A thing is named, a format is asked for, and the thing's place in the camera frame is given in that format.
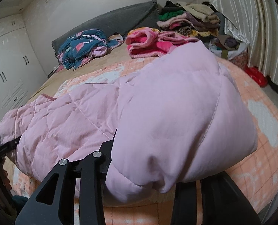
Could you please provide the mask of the person's left hand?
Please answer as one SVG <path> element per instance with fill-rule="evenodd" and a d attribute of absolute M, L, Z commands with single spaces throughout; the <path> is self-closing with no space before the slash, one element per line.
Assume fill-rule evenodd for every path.
<path fill-rule="evenodd" d="M 2 171 L 3 171 L 3 185 L 6 187 L 6 189 L 11 190 L 11 184 L 10 184 L 10 180 L 8 179 L 8 172 L 6 170 L 4 170 L 3 165 L 5 163 L 5 158 L 2 159 Z"/>

